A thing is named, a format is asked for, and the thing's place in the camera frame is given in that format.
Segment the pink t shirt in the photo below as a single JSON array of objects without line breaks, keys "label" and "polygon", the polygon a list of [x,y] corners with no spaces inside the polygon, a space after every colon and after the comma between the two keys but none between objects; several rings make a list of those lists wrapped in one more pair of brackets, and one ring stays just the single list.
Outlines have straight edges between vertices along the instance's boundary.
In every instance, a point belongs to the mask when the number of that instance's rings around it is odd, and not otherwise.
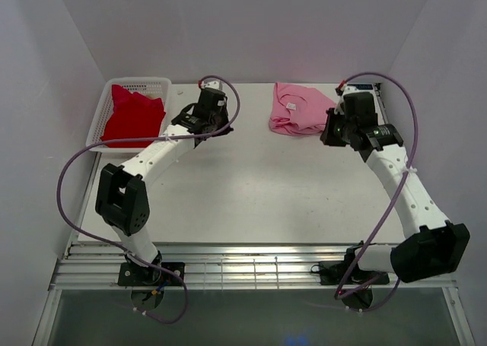
[{"label": "pink t shirt", "polygon": [[276,82],[269,129],[293,137],[319,135],[326,126],[326,111],[335,106],[316,88]]}]

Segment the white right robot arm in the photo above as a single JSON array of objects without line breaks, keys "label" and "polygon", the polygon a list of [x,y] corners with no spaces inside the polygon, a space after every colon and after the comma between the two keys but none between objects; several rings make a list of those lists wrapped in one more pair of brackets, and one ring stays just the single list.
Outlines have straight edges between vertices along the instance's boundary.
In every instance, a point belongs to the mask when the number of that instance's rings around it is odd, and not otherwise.
[{"label": "white right robot arm", "polygon": [[345,277],[361,283],[372,273],[394,273],[405,283],[453,273],[470,239],[465,224],[453,224],[438,208],[415,169],[403,138],[391,124],[381,124],[371,92],[341,83],[339,102],[327,110],[321,141],[330,147],[349,146],[376,175],[390,198],[404,239],[397,246],[364,241],[348,250]]}]

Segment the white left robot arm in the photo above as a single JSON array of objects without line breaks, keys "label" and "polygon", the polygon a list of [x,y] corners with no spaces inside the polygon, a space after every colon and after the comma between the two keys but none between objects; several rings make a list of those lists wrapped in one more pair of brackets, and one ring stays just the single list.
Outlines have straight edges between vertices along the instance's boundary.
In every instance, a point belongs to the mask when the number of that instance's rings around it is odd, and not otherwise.
[{"label": "white left robot arm", "polygon": [[143,284],[154,284],[161,277],[161,256],[145,229],[150,215],[148,187],[201,142],[232,131],[221,82],[206,79],[199,89],[199,99],[172,119],[161,141],[153,141],[119,166],[109,163],[100,171],[95,211],[119,237]]}]

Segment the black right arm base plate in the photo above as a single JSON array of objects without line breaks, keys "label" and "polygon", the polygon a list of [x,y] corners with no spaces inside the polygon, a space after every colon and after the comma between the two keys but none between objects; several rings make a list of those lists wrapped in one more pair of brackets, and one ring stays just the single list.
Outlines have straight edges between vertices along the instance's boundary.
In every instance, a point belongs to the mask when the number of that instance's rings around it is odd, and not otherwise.
[{"label": "black right arm base plate", "polygon": [[[320,261],[310,268],[310,273],[320,277],[321,285],[338,285],[343,278],[348,266],[339,261]],[[356,266],[345,284],[360,285],[373,278],[377,278],[375,284],[386,285],[390,283],[387,273],[376,271],[364,271]]]}]

